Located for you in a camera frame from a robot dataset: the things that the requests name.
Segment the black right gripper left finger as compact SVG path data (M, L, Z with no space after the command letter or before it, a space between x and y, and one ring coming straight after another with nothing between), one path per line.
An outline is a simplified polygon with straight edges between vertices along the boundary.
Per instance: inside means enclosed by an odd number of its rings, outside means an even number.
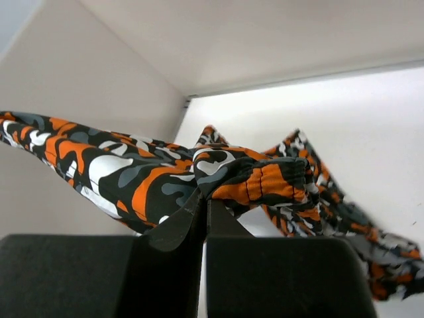
M8 235L2 317L195 317L204 239L195 191L142 236Z

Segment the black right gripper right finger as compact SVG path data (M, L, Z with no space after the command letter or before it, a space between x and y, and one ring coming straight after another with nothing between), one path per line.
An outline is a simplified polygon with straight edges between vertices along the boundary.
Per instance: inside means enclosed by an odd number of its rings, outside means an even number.
M338 238L255 237L207 204L209 317L375 317L351 247Z

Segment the orange camouflage shorts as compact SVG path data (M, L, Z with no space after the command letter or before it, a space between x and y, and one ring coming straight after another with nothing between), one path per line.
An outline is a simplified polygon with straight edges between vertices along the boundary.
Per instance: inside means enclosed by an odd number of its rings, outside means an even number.
M345 237L375 299L423 292L414 242L346 199L301 131L256 152L205 127L193 148L32 113L1 113L1 141L36 156L110 217L145 233L199 192L234 217L261 207L287 237Z

